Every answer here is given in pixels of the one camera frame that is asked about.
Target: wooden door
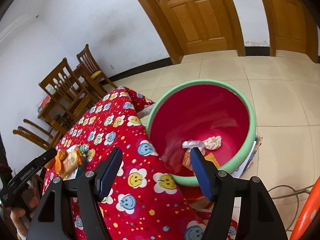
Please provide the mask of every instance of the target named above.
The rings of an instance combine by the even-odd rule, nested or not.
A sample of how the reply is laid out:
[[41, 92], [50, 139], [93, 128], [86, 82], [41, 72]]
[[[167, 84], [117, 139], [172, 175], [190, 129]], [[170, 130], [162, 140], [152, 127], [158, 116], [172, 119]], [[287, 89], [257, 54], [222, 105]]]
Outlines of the wooden door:
[[236, 49], [234, 26], [225, 0], [156, 1], [184, 55]]
[[308, 31], [317, 39], [316, 23], [306, 19], [308, 10], [301, 0], [263, 0], [268, 19], [270, 46], [275, 50], [308, 53]]

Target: black baseboard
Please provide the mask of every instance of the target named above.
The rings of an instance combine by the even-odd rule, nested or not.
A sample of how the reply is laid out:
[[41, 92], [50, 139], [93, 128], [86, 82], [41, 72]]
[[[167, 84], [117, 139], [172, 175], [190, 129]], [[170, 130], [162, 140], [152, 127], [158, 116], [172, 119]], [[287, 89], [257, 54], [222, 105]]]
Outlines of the black baseboard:
[[246, 56], [270, 56], [270, 47], [244, 47]]
[[[167, 58], [164, 58], [164, 59], [160, 59], [160, 60], [157, 60], [157, 61], [154, 61], [154, 62], [150, 62], [150, 63], [144, 64], [144, 65], [129, 69], [127, 71], [121, 72], [121, 73], [119, 73], [117, 75], [114, 75], [112, 77], [109, 77], [109, 78], [110, 78], [111, 81], [114, 82], [114, 81], [117, 81], [117, 80], [120, 80], [120, 79], [123, 79], [123, 78], [126, 78], [126, 77], [130, 77], [130, 76], [142, 73], [142, 72], [146, 72], [146, 71], [149, 71], [149, 70], [154, 70], [154, 69], [157, 69], [157, 68], [167, 67], [167, 66], [171, 66], [171, 65], [173, 65], [172, 61], [171, 61], [171, 59], [169, 57], [167, 57]], [[104, 85], [106, 85], [108, 83], [105, 80], [102, 80], [100, 82], [100, 84], [104, 86]]]

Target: person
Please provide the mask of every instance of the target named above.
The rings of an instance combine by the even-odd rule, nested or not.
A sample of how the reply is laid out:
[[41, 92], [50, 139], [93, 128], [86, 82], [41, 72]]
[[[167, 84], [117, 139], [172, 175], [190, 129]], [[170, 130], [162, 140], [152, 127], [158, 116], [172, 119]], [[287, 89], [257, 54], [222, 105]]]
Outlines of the person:
[[[34, 187], [29, 187], [29, 189], [32, 191], [33, 197], [29, 202], [30, 208], [34, 208], [39, 204], [39, 200], [36, 197], [37, 190]], [[11, 208], [11, 214], [10, 218], [14, 224], [14, 226], [17, 229], [17, 233], [20, 236], [22, 240], [25, 240], [27, 237], [28, 232], [28, 225], [23, 224], [21, 221], [21, 218], [25, 215], [26, 211], [19, 207], [12, 207]]]

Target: hand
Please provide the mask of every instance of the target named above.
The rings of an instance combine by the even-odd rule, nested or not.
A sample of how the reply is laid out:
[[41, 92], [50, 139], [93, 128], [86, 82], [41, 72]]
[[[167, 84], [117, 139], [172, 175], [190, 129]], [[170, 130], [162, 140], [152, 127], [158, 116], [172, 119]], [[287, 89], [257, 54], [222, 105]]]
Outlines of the hand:
[[[29, 206], [30, 208], [34, 208], [39, 204], [39, 200], [36, 197], [37, 190], [34, 187], [29, 187], [29, 189], [31, 189], [33, 194], [33, 197], [29, 202]], [[20, 220], [20, 217], [23, 217], [25, 213], [26, 211], [22, 208], [18, 208], [18, 207], [11, 208], [10, 218], [14, 226], [16, 227], [18, 233], [21, 234], [22, 236], [27, 236], [27, 232], [28, 232], [27, 228]]]

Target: floral tablecloth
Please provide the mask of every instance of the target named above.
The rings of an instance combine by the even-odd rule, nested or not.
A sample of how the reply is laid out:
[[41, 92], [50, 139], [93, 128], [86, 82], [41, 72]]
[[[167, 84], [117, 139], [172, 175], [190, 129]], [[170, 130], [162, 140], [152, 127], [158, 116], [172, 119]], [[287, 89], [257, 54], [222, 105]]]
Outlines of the floral tablecloth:
[[[200, 240], [205, 224], [186, 200], [149, 141], [139, 117], [154, 102], [125, 87], [107, 94], [84, 114], [58, 143], [57, 149], [90, 146], [84, 172], [94, 170], [114, 147], [123, 162], [108, 197], [99, 203], [113, 240]], [[58, 176], [45, 175], [45, 191]], [[77, 199], [72, 201], [78, 239], [86, 239]]]

